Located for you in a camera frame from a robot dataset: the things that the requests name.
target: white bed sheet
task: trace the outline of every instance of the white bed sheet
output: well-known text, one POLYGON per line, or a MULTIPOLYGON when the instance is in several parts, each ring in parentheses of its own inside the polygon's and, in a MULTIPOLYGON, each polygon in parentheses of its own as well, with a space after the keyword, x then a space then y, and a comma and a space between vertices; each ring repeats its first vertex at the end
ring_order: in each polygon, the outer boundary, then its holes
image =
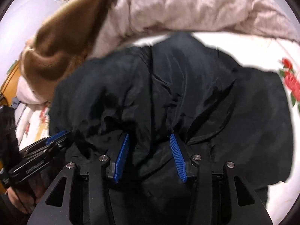
MULTIPOLYGON (((283 68, 282 58, 293 63, 296 76, 300 73, 300 46, 288 40, 264 38, 228 32, 194 32, 192 35, 206 46, 217 48, 235 58, 241 65, 275 71, 283 68)), ((153 45, 168 38, 170 34, 144 37, 130 42, 134 46, 153 45)), ((286 89, 290 103, 294 132, 294 154, 289 179, 269 186, 267 211, 274 225, 278 225, 287 215, 300 193, 300 114, 292 107, 290 91, 286 89)))

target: wrinkled fabric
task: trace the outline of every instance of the wrinkled fabric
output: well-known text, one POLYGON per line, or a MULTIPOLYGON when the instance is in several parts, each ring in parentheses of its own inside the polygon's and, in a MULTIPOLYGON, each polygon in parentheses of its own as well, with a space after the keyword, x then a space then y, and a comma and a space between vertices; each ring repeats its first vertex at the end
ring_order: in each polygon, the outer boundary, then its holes
POLYGON ((161 31, 233 31, 299 43, 273 0, 72 0, 42 24, 20 58, 35 95, 53 100, 57 84, 87 56, 161 31))
POLYGON ((212 162, 233 161, 255 189, 290 173, 293 133, 279 76, 243 68, 189 34, 87 61, 58 85, 49 115, 51 135, 75 136, 68 160, 89 162, 107 152, 114 131, 130 133, 120 186, 154 197, 190 194, 177 175, 172 132, 194 153, 207 147, 212 162))

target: bed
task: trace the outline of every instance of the bed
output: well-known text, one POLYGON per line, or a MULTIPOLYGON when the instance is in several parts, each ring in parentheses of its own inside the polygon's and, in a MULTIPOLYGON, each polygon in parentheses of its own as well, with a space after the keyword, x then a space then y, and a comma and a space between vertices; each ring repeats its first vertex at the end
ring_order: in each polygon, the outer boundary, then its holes
MULTIPOLYGON (((126 42, 123 46, 153 45, 168 38, 169 35, 170 32, 155 36, 142 36, 141 38, 126 42)), ((194 32, 193 36, 209 47, 218 48, 229 53, 243 66, 256 67, 266 71, 276 71, 280 74, 280 70, 284 68, 281 60, 282 58, 287 58, 291 61, 295 75, 299 79, 300 46, 297 42, 230 32, 194 32)), ((16 95, 19 77, 20 69, 19 63, 17 62, 1 87, 1 92, 5 97, 1 101, 2 104, 11 104, 12 98, 16 95)), ((300 183, 300 132, 297 131, 297 129, 300 128, 300 107, 298 107, 297 104, 293 106, 294 102, 291 99, 290 93, 290 90, 286 87, 294 129, 294 158, 290 178, 285 183, 280 182, 269 187, 267 210, 274 225, 279 224, 284 219, 300 193, 298 186, 300 183)), ((43 119, 44 123, 47 122, 47 109, 45 107, 49 108, 50 105, 43 103, 32 110, 31 117, 26 117, 28 123, 36 122, 37 119, 40 120, 42 112, 42 122, 43 119)), ((26 128, 24 129, 24 125, 22 126, 21 132, 24 131, 24 137, 26 128)), ((40 136, 47 136, 47 131, 44 131, 40 136)), ((34 135, 34 137, 31 137, 26 143, 24 142, 21 147, 29 145, 37 138, 37 135, 34 135)))

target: jacket sleeve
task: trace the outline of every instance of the jacket sleeve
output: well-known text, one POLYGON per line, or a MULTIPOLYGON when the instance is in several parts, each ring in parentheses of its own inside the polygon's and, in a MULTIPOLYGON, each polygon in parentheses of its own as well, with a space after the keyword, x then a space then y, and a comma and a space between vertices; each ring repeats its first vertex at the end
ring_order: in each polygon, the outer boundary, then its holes
POLYGON ((0 221, 2 225, 26 225, 29 216, 15 208, 7 194, 0 196, 0 221))

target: green leaf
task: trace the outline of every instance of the green leaf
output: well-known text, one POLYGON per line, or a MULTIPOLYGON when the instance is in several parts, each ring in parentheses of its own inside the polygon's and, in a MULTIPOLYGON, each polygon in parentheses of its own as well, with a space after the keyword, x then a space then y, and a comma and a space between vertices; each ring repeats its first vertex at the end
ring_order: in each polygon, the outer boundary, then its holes
POLYGON ((294 97, 292 92, 291 92, 291 100, 292 100, 292 105, 294 106, 296 104, 296 98, 294 97))
POLYGON ((284 71, 283 70, 279 70, 279 75, 281 76, 281 77, 284 77, 285 78, 285 74, 284 74, 284 71))

